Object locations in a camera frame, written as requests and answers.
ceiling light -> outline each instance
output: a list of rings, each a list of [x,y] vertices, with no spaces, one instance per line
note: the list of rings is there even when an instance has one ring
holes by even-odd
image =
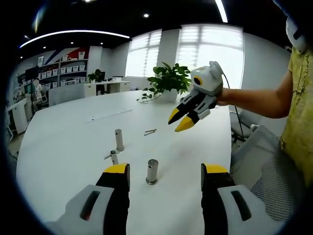
[[[225,12],[222,0],[215,0],[215,3],[216,3],[216,5],[217,5],[217,7],[218,7],[218,9],[220,11],[220,15],[221,15],[222,21],[224,23],[228,23],[226,12]]]
[[[66,30],[66,31],[59,31],[59,32],[54,32],[54,33],[48,33],[48,34],[45,34],[45,35],[41,35],[37,38],[33,38],[31,40],[29,40],[28,42],[20,45],[20,48],[22,48],[23,46],[35,41],[35,40],[38,40],[38,39],[41,39],[41,38],[45,38],[45,37],[48,37],[48,36],[52,36],[52,35],[57,35],[57,34],[62,34],[62,33],[100,33],[100,34],[109,34],[109,35],[113,35],[113,36],[118,36],[118,37],[122,37],[122,38],[129,38],[129,36],[125,36],[125,35],[122,35],[122,34],[118,34],[118,33],[110,33],[110,32],[104,32],[104,31],[96,31],[96,30]]]

white cabinet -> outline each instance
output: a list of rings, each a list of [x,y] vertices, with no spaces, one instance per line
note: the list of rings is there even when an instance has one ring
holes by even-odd
[[[130,83],[121,83],[120,85],[120,92],[129,92],[131,90],[131,84]]]
[[[95,84],[84,84],[85,98],[90,96],[96,96],[96,85]]]

window blinds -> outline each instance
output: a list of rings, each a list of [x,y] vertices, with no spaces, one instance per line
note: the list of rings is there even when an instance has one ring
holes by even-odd
[[[244,66],[244,39],[240,28],[228,25],[183,25],[177,62],[189,70],[217,61],[231,88],[239,89]]]
[[[127,56],[126,76],[154,76],[162,30],[133,38]]]

metal cylinder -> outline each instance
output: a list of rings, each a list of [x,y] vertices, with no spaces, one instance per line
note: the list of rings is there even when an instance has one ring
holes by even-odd
[[[116,150],[117,151],[123,151],[124,145],[123,145],[123,137],[122,137],[122,130],[121,129],[115,130],[115,140],[116,140]]]
[[[110,156],[111,156],[111,160],[112,160],[113,165],[118,164],[117,154],[116,154],[115,150],[111,151]]]
[[[146,178],[146,182],[150,185],[154,185],[157,183],[157,167],[158,167],[157,160],[150,159],[148,161],[148,175]]]

black ceiling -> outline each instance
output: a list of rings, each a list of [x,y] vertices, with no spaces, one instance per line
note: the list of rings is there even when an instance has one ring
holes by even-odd
[[[286,17],[272,0],[223,0],[228,23],[268,39],[282,47],[289,44],[285,33]],[[45,9],[37,33],[32,28],[39,9]],[[134,37],[156,29],[178,28],[182,24],[222,23],[214,0],[84,0],[23,1],[20,11],[20,44],[43,34],[90,29]],[[99,34],[61,34],[39,39],[19,50],[28,57],[65,47],[100,46],[115,48],[129,39]]]

